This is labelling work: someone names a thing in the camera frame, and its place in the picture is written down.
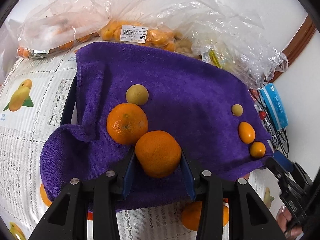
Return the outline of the person's right hand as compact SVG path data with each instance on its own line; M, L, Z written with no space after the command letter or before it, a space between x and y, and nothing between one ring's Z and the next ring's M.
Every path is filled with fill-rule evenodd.
M292 215L289 212L289 210L285 206L282 206L278 210L278 213L276 215L276 221L279 227L281 228L282 232L284 233L286 239L296 239L303 233L302 228L300 226L295 226L290 230L287 228L288 222L291 219Z

